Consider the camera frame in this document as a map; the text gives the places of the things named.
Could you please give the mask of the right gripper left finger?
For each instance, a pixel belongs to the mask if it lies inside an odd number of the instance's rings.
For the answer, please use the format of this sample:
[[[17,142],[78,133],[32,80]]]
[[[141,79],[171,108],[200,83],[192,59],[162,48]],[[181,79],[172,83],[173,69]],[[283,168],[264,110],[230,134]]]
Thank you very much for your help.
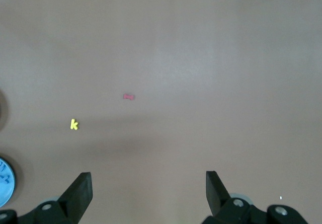
[[[2,210],[1,223],[79,223],[92,198],[91,173],[83,172],[56,201],[41,203],[22,216],[13,209]]]

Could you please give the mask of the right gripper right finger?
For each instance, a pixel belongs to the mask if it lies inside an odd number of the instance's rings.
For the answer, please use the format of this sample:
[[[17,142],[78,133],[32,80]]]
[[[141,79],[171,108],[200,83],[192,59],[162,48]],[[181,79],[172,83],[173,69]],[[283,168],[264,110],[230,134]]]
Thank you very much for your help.
[[[270,205],[262,211],[239,197],[231,197],[216,171],[206,172],[206,198],[212,215],[203,223],[221,224],[306,224],[294,208]]]

